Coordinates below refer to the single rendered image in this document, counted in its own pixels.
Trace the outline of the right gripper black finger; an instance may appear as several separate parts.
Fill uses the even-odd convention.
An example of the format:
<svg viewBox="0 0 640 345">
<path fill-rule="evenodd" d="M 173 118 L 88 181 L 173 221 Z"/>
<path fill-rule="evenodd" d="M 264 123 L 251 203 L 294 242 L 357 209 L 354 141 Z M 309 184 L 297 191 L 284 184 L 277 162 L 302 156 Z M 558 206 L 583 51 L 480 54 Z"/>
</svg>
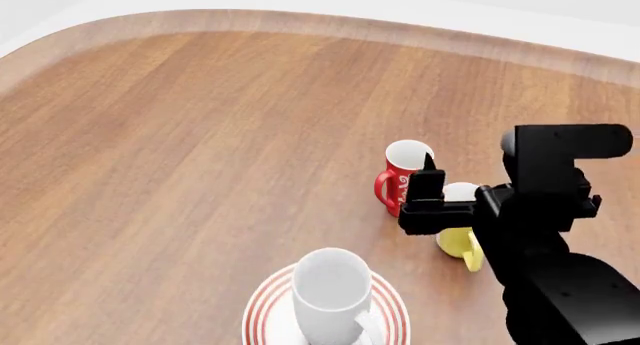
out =
<svg viewBox="0 0 640 345">
<path fill-rule="evenodd" d="M 582 170 L 575 167 L 574 175 L 577 185 L 578 205 L 576 206 L 574 218 L 595 218 L 602 203 L 600 195 L 591 196 L 591 183 L 586 179 Z"/>
<path fill-rule="evenodd" d="M 433 156 L 425 153 L 423 168 L 409 176 L 407 202 L 443 200 L 446 173 L 436 167 Z"/>
</svg>

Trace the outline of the red mug with white print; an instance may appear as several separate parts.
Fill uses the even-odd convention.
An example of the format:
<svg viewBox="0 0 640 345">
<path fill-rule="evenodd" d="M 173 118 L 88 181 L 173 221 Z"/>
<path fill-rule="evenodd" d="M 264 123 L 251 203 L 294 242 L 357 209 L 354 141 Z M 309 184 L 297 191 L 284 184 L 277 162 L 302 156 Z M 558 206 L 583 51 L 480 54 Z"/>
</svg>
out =
<svg viewBox="0 0 640 345">
<path fill-rule="evenodd" d="M 434 158 L 433 149 L 418 140 L 398 140 L 385 150 L 386 170 L 374 181 L 374 194 L 390 215 L 398 217 L 406 200 L 409 176 L 424 167 L 426 155 Z"/>
</svg>

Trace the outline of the yellow and white mug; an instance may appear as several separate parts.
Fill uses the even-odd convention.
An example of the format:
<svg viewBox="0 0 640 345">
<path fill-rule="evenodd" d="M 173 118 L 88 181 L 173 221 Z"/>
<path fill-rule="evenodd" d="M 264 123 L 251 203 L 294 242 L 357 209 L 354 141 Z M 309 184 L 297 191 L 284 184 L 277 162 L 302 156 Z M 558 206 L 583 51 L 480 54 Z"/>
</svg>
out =
<svg viewBox="0 0 640 345">
<path fill-rule="evenodd" d="M 475 200 L 478 185 L 469 182 L 455 182 L 443 188 L 446 202 L 471 202 Z M 470 272 L 478 272 L 484 262 L 484 252 L 471 227 L 450 228 L 436 235 L 441 251 L 451 257 L 464 260 Z"/>
</svg>

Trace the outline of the white plate with red rings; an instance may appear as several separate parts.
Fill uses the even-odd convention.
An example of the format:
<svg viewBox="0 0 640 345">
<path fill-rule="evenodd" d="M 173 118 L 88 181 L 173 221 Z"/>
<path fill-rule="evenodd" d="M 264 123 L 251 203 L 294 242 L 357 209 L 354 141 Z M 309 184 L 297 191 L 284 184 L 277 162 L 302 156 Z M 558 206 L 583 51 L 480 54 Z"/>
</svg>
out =
<svg viewBox="0 0 640 345">
<path fill-rule="evenodd" d="M 266 278 L 247 302 L 242 320 L 243 345 L 310 345 L 295 319 L 291 279 L 295 266 Z M 370 314 L 383 332 L 386 345 L 411 345 L 411 324 L 399 293 L 372 272 Z"/>
</svg>

